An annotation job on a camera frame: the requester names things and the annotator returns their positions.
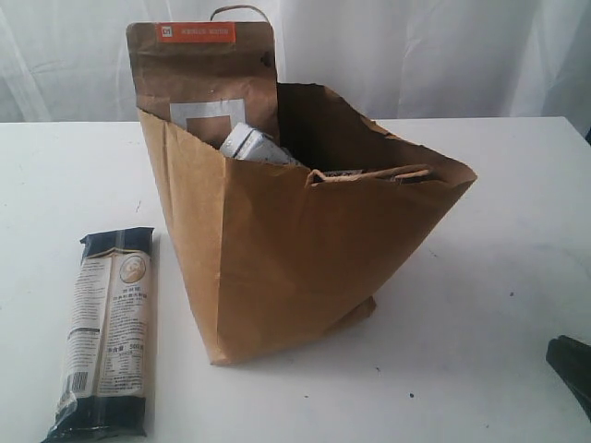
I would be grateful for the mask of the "brown paper bag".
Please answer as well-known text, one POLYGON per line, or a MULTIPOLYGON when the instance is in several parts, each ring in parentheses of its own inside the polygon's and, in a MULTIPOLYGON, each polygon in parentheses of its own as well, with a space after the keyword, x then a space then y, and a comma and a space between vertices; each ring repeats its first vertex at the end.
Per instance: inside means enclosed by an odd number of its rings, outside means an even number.
POLYGON ((302 163, 227 158, 139 109, 163 215, 210 361, 229 365, 369 317, 374 294, 476 181, 318 84, 277 79, 302 163))

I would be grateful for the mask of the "small white blue milk carton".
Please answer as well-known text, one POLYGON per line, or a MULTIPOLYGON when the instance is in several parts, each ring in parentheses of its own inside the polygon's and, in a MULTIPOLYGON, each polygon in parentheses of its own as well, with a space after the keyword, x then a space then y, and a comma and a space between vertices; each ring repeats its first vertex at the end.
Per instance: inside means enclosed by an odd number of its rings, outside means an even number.
POLYGON ((244 123, 237 123, 219 148, 222 155, 241 161, 302 166, 287 150, 277 146, 266 134, 244 123))

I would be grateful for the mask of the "brown kraft pouch with window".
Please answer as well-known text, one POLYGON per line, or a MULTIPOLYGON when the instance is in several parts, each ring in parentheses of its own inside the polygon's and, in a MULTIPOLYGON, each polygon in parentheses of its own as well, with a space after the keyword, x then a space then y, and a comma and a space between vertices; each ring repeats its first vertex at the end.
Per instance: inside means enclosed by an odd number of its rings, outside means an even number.
POLYGON ((126 37, 142 111, 214 147, 238 124, 279 137, 269 23, 137 22, 126 37))

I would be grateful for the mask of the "dark blue noodle packet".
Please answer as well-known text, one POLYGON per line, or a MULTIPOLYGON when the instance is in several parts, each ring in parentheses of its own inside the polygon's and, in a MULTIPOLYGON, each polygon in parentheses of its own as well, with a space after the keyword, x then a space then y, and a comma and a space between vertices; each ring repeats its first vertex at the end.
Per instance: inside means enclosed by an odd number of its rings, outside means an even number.
POLYGON ((151 227, 89 233, 48 442, 144 436, 151 227))

